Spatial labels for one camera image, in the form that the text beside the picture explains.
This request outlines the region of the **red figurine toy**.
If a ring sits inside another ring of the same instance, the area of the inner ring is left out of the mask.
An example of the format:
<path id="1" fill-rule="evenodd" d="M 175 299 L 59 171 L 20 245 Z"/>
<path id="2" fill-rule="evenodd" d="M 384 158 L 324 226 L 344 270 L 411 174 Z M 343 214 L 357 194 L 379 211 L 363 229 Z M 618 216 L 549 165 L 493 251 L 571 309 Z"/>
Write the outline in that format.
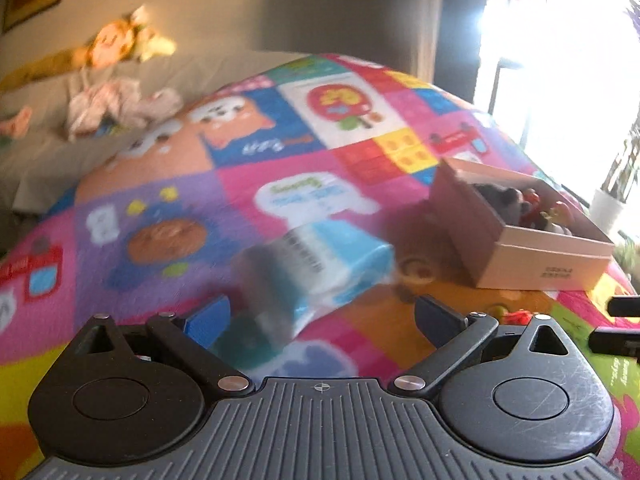
<path id="1" fill-rule="evenodd" d="M 536 228 L 540 220 L 541 198 L 534 188 L 526 188 L 522 192 L 522 214 L 520 226 Z"/>

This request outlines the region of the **blue tissue pack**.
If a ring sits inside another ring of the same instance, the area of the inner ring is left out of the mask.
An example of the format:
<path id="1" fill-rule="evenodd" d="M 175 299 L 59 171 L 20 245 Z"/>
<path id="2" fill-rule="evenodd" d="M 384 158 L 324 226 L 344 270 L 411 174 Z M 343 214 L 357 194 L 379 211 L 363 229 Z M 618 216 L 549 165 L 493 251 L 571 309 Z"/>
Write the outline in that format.
<path id="1" fill-rule="evenodd" d="M 395 249 L 345 220 L 298 226 L 231 260 L 250 315 L 274 348 L 395 277 Z"/>

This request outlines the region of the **black plush toy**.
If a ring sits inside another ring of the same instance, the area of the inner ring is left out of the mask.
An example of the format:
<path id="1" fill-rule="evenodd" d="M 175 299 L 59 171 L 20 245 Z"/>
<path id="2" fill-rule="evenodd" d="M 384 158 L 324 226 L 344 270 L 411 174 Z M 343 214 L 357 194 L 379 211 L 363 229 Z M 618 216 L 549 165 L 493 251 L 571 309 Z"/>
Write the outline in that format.
<path id="1" fill-rule="evenodd" d="M 473 188 L 509 226 L 518 226 L 522 214 L 522 192 L 510 186 L 492 183 L 474 183 Z"/>

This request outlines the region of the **white yogurt drink bottle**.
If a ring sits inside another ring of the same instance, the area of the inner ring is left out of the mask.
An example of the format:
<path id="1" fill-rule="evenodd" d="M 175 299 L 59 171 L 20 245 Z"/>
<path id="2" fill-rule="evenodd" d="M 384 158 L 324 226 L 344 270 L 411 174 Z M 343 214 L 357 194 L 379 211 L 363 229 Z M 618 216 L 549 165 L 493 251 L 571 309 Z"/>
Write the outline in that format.
<path id="1" fill-rule="evenodd" d="M 514 312 L 506 312 L 502 317 L 503 324 L 526 326 L 533 318 L 533 313 L 529 310 L 517 310 Z"/>

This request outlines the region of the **white plant pot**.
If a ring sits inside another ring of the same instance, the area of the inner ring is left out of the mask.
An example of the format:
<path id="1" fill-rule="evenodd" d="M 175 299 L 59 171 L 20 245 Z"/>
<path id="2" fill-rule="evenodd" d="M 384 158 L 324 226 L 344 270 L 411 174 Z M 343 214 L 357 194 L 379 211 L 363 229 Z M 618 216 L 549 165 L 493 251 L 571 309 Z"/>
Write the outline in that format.
<path id="1" fill-rule="evenodd" d="M 603 233 L 611 234 L 617 228 L 624 209 L 623 202 L 597 188 L 589 206 L 589 218 Z"/>

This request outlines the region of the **white cardboard box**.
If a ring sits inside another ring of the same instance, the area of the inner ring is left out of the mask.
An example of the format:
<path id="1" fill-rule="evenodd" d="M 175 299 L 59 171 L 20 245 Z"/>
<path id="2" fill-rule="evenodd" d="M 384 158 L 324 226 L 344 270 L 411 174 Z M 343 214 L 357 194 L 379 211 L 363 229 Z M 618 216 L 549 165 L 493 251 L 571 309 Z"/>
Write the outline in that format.
<path id="1" fill-rule="evenodd" d="M 478 288 L 592 289 L 612 260 L 611 240 L 578 208 L 567 234 L 510 226 L 476 188 L 498 184 L 532 188 L 549 208 L 563 197 L 543 180 L 493 166 L 444 158 L 431 186 L 430 204 Z"/>

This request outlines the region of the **colourful cartoon play mat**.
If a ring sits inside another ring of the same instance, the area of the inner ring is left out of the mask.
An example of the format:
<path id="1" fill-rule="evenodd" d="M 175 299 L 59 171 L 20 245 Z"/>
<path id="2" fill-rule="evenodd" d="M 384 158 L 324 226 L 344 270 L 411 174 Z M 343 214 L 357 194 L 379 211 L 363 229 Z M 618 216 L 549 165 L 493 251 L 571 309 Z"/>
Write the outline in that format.
<path id="1" fill-rule="evenodd" d="M 220 295 L 239 311 L 231 256 L 291 226 L 345 220 L 395 247 L 402 278 L 462 310 L 555 314 L 570 333 L 608 322 L 631 290 L 611 264 L 589 292 L 473 287 L 427 208 L 444 156 L 536 174 L 492 119 L 413 76 L 327 54 L 161 58 L 134 76 L 198 103 L 239 99 L 239 136 L 197 148 L 175 125 L 63 145 L 54 128 L 70 80 L 13 93 L 38 108 L 42 216 L 1 260 L 1 474 L 42 459 L 27 421 L 37 382 L 85 320 L 186 312 Z"/>

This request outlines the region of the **pink crumpled cloth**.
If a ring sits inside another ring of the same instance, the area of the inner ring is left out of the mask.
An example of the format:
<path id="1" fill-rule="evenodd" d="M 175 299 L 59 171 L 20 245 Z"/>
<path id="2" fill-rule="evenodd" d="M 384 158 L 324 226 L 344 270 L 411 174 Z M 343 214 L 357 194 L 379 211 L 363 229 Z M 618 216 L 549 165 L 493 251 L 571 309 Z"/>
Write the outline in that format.
<path id="1" fill-rule="evenodd" d="M 124 129 L 144 129 L 183 108 L 183 99 L 173 88 L 161 88 L 145 96 L 137 79 L 117 77 L 94 84 L 70 98 L 65 131 L 67 140 L 96 136 L 109 122 Z"/>

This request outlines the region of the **yellow small plush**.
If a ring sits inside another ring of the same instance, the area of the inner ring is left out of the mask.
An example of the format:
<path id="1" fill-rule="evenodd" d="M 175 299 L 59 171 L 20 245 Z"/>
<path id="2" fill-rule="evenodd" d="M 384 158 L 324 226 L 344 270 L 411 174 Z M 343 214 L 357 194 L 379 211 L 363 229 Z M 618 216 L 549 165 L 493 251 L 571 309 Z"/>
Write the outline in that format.
<path id="1" fill-rule="evenodd" d="M 134 29 L 134 47 L 132 57 L 140 62 L 149 61 L 156 56 L 171 56 L 177 50 L 174 40 L 161 35 L 151 25 L 145 6 L 139 6 L 129 17 Z"/>

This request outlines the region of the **orange duck plush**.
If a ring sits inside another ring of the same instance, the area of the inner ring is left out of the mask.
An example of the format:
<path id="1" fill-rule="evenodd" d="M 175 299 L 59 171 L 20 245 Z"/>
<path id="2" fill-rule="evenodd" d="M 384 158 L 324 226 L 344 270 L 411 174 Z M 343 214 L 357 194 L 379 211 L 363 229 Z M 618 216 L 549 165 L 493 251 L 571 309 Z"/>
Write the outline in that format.
<path id="1" fill-rule="evenodd" d="M 125 20 L 103 26 L 87 52 L 87 63 L 93 68 L 114 65 L 126 58 L 134 47 L 134 28 Z"/>

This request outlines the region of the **beige curtain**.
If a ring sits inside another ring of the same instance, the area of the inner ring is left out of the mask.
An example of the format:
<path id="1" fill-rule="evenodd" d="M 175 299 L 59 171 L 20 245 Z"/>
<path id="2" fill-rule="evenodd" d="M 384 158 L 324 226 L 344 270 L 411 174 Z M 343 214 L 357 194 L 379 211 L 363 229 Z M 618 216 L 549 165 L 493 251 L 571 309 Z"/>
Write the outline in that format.
<path id="1" fill-rule="evenodd" d="M 413 69 L 416 76 L 432 82 L 444 0 L 414 0 L 416 10 L 416 40 L 414 40 Z"/>

